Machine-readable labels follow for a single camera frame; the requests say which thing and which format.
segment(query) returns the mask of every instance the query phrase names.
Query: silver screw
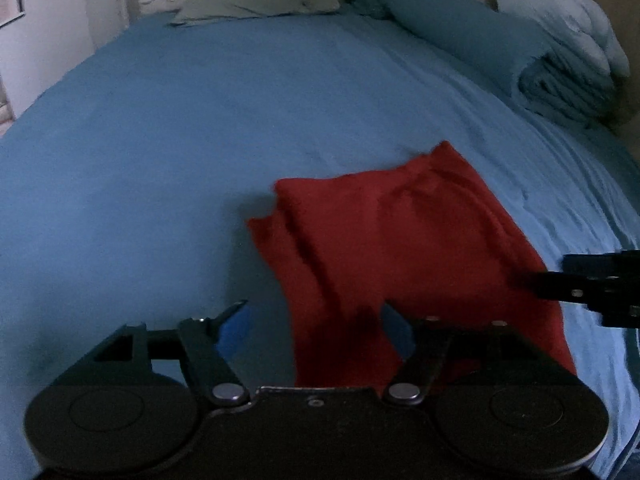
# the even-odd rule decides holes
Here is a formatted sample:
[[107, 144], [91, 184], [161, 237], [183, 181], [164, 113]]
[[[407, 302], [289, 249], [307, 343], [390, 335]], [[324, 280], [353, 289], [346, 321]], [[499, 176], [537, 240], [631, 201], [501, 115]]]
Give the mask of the silver screw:
[[234, 383], [222, 383], [211, 391], [215, 403], [219, 406], [239, 406], [244, 404], [248, 395], [244, 386]]
[[400, 404], [411, 402], [420, 396], [420, 388], [411, 383], [396, 383], [389, 387], [389, 396]]

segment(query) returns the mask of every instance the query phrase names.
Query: red fabric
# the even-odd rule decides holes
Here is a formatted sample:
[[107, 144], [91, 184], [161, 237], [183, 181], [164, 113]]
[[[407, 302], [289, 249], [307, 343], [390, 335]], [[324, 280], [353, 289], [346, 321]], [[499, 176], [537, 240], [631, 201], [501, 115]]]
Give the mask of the red fabric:
[[473, 328], [504, 320], [575, 373], [558, 302], [522, 285], [545, 270], [476, 171], [448, 143], [391, 171], [275, 185], [248, 221], [289, 303], [298, 386], [376, 386], [401, 360], [383, 333], [404, 316]]

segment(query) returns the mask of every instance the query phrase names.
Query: round black disc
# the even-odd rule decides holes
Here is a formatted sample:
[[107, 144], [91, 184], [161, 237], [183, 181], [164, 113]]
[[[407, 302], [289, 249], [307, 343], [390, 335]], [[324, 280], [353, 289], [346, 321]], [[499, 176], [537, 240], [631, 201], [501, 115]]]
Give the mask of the round black disc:
[[473, 463], [544, 478], [577, 470], [602, 447], [609, 417], [583, 384], [499, 386], [483, 375], [450, 385], [435, 409], [446, 440]]
[[196, 400], [167, 378], [154, 386], [50, 386], [29, 405], [24, 429], [42, 466], [124, 474], [177, 452], [197, 423]]

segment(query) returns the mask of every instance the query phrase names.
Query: mattress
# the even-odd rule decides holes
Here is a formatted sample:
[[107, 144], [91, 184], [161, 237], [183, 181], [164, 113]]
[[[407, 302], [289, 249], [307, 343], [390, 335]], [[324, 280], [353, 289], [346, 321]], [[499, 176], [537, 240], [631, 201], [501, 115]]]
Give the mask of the mattress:
[[[166, 26], [145, 18], [68, 73], [0, 142], [0, 478], [37, 472], [30, 399], [118, 327], [171, 328], [250, 300], [232, 359], [291, 384], [288, 314], [244, 221], [273, 182], [387, 169], [446, 139], [540, 253], [640, 247], [640, 171], [605, 130], [516, 106], [393, 22], [345, 13]], [[637, 331], [564, 305], [578, 374], [605, 401], [606, 478], [640, 419]]]

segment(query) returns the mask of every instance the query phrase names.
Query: metal bolt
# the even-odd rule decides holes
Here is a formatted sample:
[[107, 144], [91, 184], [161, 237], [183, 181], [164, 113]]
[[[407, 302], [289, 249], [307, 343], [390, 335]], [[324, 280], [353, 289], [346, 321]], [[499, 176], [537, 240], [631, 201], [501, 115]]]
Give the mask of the metal bolt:
[[322, 408], [324, 406], [324, 400], [322, 400], [322, 399], [309, 399], [306, 404], [310, 408]]
[[420, 388], [411, 383], [396, 383], [389, 387], [389, 396], [398, 403], [412, 402], [420, 396]]
[[215, 403], [219, 406], [239, 406], [244, 404], [248, 395], [244, 386], [233, 383], [222, 383], [211, 391]]

